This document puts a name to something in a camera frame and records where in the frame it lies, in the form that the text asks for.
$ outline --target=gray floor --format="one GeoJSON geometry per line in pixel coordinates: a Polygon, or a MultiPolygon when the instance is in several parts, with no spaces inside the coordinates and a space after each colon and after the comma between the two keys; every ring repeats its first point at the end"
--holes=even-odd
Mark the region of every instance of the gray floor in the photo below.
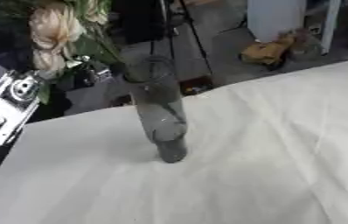
{"type": "MultiPolygon", "coordinates": [[[[238,29],[219,33],[236,26],[242,15],[240,9],[231,7],[230,0],[220,0],[215,3],[191,7],[198,34],[212,63],[213,81],[216,86],[225,86],[241,81],[248,81],[269,75],[283,74],[310,67],[320,67],[330,63],[348,60],[348,49],[345,46],[346,33],[337,34],[328,55],[320,56],[312,61],[288,61],[279,71],[269,72],[263,66],[248,65],[238,60],[238,53],[253,42],[248,29],[238,29]]],[[[179,36],[175,37],[177,58],[177,75],[181,80],[209,74],[205,63],[199,54],[197,45],[187,24],[178,27],[179,36]]],[[[122,54],[131,65],[149,53],[148,43],[131,45],[123,49],[122,54]]],[[[157,43],[157,53],[169,55],[168,41],[157,43]]],[[[69,115],[104,109],[109,99],[123,93],[124,87],[115,84],[100,84],[97,87],[81,89],[69,94],[74,107],[68,111],[69,115]]]]}

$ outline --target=table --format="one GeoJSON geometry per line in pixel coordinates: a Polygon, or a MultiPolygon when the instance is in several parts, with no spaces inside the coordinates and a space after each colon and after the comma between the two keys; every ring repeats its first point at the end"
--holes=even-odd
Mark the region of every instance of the table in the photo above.
{"type": "Polygon", "coordinates": [[[348,224],[348,62],[184,105],[179,164],[133,107],[29,125],[0,168],[0,223],[348,224]]]}

